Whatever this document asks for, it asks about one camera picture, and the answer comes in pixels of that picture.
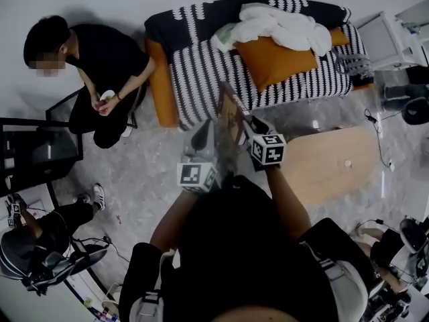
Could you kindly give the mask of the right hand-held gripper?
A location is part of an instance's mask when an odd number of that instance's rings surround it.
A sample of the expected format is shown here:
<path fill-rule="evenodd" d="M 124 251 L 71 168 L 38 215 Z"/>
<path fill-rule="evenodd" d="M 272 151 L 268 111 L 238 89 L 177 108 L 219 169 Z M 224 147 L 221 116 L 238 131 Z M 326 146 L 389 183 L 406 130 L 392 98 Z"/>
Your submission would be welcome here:
<path fill-rule="evenodd" d="M 248 115 L 243 120 L 247 151 L 256 172 L 268 166 L 279 167 L 284 160 L 286 141 L 274 125 L 263 118 Z"/>

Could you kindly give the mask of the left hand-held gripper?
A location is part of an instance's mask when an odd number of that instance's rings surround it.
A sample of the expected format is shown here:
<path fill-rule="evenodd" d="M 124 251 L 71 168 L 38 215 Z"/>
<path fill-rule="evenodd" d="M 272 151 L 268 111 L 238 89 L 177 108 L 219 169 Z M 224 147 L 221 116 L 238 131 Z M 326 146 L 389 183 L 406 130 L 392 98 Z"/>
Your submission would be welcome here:
<path fill-rule="evenodd" d="M 214 156 L 216 123 L 206 119 L 197 123 L 185 137 L 185 154 L 177 163 L 177 185 L 192 193 L 207 193 L 217 181 L 218 171 L 213 161 L 201 156 Z"/>

